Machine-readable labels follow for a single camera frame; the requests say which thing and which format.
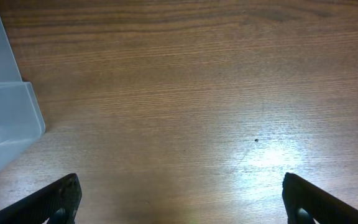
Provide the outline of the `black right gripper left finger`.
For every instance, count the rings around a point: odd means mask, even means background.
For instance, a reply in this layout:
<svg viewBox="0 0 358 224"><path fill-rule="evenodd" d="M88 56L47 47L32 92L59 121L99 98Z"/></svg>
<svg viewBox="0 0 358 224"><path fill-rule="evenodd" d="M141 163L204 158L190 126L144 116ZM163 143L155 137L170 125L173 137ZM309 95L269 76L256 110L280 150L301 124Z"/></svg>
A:
<svg viewBox="0 0 358 224"><path fill-rule="evenodd" d="M74 224L81 197L78 176L71 173L0 210L0 224Z"/></svg>

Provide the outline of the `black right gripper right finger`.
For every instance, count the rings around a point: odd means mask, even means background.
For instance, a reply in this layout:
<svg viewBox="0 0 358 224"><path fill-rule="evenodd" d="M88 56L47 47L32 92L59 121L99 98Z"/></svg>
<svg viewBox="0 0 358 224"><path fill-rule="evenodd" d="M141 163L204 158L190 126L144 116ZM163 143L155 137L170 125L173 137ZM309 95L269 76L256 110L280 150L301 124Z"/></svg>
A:
<svg viewBox="0 0 358 224"><path fill-rule="evenodd" d="M287 222L290 224L358 224L357 209L296 174L287 172L282 187L282 199L287 213Z"/></svg>

